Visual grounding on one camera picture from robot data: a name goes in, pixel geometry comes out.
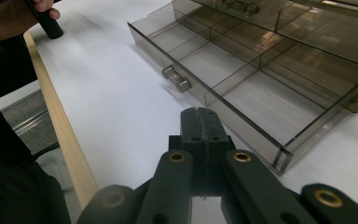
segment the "wooden edge strip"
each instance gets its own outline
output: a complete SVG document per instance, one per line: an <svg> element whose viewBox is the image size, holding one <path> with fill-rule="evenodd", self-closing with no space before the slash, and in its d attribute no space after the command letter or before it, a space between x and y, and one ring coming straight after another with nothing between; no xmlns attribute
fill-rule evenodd
<svg viewBox="0 0 358 224"><path fill-rule="evenodd" d="M61 146L62 154L66 161L69 174L74 183L77 198L82 209L91 201L99 190L97 182L91 172L89 164L77 142L74 131L63 111L57 92L48 76L48 71L40 58L34 40L29 32L24 34L24 39L34 64L40 88L48 106L48 112Z"/></svg>

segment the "finger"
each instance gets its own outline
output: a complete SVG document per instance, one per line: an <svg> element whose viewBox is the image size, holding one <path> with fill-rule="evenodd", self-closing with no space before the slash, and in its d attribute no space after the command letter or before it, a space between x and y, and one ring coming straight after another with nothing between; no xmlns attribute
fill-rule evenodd
<svg viewBox="0 0 358 224"><path fill-rule="evenodd" d="M44 12L53 6L53 0L35 0L34 8L40 12Z"/></svg>
<svg viewBox="0 0 358 224"><path fill-rule="evenodd" d="M61 16L60 11L55 9L54 7L51 8L51 11L48 14L53 20L57 20Z"/></svg>

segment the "person's hand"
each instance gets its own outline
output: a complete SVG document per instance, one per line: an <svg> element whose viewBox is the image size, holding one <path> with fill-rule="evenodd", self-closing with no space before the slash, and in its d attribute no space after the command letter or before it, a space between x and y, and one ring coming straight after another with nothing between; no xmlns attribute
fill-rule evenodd
<svg viewBox="0 0 358 224"><path fill-rule="evenodd" d="M34 0L36 10L44 12L51 9L49 16L57 20L60 11L53 6L53 0ZM0 40L20 35L37 23L36 18L24 0L7 0L0 4Z"/></svg>

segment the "smoked plastic organizer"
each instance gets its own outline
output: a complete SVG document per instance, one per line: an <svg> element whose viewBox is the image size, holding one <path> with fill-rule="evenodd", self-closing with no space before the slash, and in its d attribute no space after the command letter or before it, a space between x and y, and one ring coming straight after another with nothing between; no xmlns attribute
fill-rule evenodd
<svg viewBox="0 0 358 224"><path fill-rule="evenodd" d="M283 173L358 112L358 10L176 0L129 23L136 44Z"/></svg>

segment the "floor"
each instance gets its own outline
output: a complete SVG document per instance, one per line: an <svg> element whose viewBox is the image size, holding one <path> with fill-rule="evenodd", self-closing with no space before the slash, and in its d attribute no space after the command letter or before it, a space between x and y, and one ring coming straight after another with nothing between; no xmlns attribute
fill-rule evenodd
<svg viewBox="0 0 358 224"><path fill-rule="evenodd" d="M57 142L41 91L4 108L2 113L32 154ZM46 153L37 162L47 174L60 182L72 223L76 223L81 208L61 150Z"/></svg>

